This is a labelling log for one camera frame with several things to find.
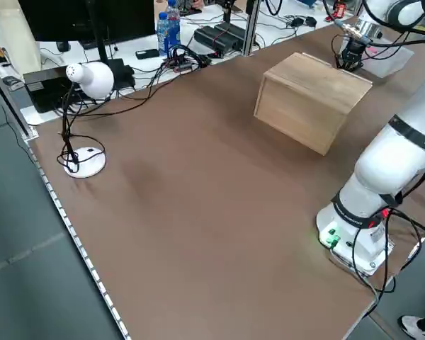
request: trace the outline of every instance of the brown table surface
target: brown table surface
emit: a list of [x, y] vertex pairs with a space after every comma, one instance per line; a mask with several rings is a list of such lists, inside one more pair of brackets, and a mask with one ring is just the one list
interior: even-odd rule
[[[32, 147], [133, 339], [340, 339], [369, 306], [369, 290], [317, 241], [315, 216], [425, 79], [425, 46], [374, 83], [325, 157], [253, 117], [262, 74], [293, 52], [332, 62], [338, 32], [183, 76], [130, 112], [78, 119], [74, 132], [107, 148], [89, 179], [55, 161], [60, 121], [38, 128]], [[425, 223], [425, 185], [403, 210]], [[398, 268], [415, 240], [395, 221], [391, 234]]]

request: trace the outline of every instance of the lamp base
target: lamp base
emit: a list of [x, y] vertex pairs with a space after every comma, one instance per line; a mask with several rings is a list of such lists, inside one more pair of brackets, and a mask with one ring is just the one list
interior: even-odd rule
[[68, 175], [78, 179], [86, 179], [99, 173], [106, 166], [106, 154], [95, 147], [81, 147], [74, 150], [79, 164], [74, 164], [71, 156], [64, 163], [64, 170]]

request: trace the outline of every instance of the metal pole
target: metal pole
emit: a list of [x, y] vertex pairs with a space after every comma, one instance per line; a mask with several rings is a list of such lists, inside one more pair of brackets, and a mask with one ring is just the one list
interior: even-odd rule
[[93, 34], [96, 39], [96, 44], [98, 46], [99, 59], [108, 65], [108, 58], [106, 52], [106, 46], [104, 45], [104, 40], [102, 38], [101, 26], [98, 21], [96, 0], [86, 0], [86, 9], [90, 16], [91, 28], [93, 29]]
[[252, 52], [255, 41], [256, 23], [258, 22], [258, 13], [260, 11], [261, 0], [247, 0], [246, 13], [249, 15], [247, 19], [246, 34], [244, 36], [244, 46], [242, 55], [248, 57]]

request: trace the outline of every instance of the plastic bottle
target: plastic bottle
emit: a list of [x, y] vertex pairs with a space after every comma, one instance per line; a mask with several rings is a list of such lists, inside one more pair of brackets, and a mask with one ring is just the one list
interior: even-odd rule
[[157, 41], [159, 55], [167, 55], [169, 51], [169, 21], [167, 20], [167, 13], [159, 13], [159, 21], [157, 22]]
[[176, 0], [169, 0], [165, 10], [169, 19], [169, 47], [181, 44], [181, 19], [176, 7]]

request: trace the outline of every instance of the shoe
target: shoe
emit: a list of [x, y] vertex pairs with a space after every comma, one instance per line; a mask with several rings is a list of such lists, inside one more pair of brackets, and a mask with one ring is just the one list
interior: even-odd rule
[[425, 340], [425, 319], [405, 315], [398, 319], [398, 325], [413, 339]]

